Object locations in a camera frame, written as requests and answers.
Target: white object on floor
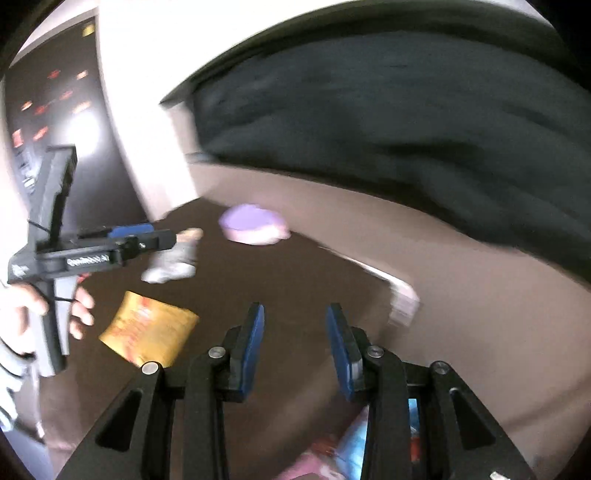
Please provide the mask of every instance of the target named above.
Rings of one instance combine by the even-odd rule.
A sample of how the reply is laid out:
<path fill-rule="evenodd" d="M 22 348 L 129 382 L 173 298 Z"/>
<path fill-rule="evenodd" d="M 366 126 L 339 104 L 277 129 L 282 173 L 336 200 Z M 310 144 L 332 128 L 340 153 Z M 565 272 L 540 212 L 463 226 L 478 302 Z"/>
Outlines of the white object on floor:
<path fill-rule="evenodd" d="M 411 285 L 406 283 L 404 280 L 400 280 L 393 275 L 372 267 L 371 265 L 355 260 L 354 258 L 347 257 L 347 255 L 338 253 L 331 248 L 322 248 L 334 253 L 335 255 L 338 255 L 341 258 L 344 258 L 345 260 L 349 260 L 350 262 L 359 265 L 365 271 L 390 283 L 390 290 L 392 291 L 392 299 L 390 300 L 390 304 L 392 306 L 392 310 L 390 311 L 389 322 L 397 323 L 405 327 L 410 326 L 421 304 L 421 299 Z"/>
<path fill-rule="evenodd" d="M 177 235 L 177 243 L 170 250 L 156 252 L 152 266 L 142 274 L 147 283 L 166 283 L 195 276 L 197 244 L 203 236 L 200 228 L 190 228 Z"/>

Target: purple lid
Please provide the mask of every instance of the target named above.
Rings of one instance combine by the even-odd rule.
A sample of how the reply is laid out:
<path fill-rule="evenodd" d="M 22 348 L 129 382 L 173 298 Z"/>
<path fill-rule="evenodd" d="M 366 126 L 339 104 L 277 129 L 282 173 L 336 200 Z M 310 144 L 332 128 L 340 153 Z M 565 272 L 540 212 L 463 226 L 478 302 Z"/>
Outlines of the purple lid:
<path fill-rule="evenodd" d="M 226 210 L 219 223 L 222 228 L 239 231 L 257 230 L 269 225 L 285 225 L 278 213 L 247 203 Z"/>

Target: white wall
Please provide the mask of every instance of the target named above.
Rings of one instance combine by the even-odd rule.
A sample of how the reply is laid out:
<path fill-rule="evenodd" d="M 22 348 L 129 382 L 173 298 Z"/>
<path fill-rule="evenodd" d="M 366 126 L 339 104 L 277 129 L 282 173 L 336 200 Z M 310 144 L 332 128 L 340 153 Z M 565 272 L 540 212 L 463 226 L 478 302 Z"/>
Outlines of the white wall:
<path fill-rule="evenodd" d="M 27 208 L 12 172 L 12 141 L 4 114 L 4 81 L 0 82 L 0 279 L 6 280 L 6 264 L 27 243 Z"/>

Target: metal bolt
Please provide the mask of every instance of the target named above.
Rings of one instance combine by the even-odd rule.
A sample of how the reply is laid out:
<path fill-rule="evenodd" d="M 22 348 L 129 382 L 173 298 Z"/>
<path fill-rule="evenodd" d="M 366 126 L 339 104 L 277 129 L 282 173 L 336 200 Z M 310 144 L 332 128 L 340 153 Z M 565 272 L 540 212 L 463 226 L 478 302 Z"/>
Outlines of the metal bolt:
<path fill-rule="evenodd" d="M 158 371 L 158 364 L 156 362 L 148 362 L 142 367 L 142 373 L 144 375 L 152 375 Z"/>
<path fill-rule="evenodd" d="M 368 347 L 368 355 L 371 358 L 381 358 L 384 356 L 384 349 L 377 345 L 370 345 Z"/>
<path fill-rule="evenodd" d="M 449 369 L 449 365 L 445 362 L 442 362 L 441 360 L 438 360 L 437 362 L 433 363 L 433 370 L 435 370 L 435 373 L 438 373 L 440 375 L 445 375 L 449 372 Z"/>
<path fill-rule="evenodd" d="M 211 358 L 221 358 L 226 355 L 226 349 L 222 346 L 214 346 L 209 349 L 209 356 Z"/>

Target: colorful package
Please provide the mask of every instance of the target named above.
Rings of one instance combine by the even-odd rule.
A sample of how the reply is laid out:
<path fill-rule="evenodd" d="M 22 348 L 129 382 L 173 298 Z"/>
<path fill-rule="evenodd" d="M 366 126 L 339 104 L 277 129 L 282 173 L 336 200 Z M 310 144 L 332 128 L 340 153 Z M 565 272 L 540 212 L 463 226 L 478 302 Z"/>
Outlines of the colorful package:
<path fill-rule="evenodd" d="M 412 478 L 420 476 L 421 438 L 418 404 L 416 398 L 408 399 L 410 417 L 410 458 L 413 466 Z M 369 407 L 365 407 L 349 427 L 336 449 L 336 465 L 347 480 L 361 479 L 365 442 L 367 440 Z"/>
<path fill-rule="evenodd" d="M 127 291 L 100 340 L 138 367 L 149 361 L 170 367 L 198 321 L 189 310 Z"/>

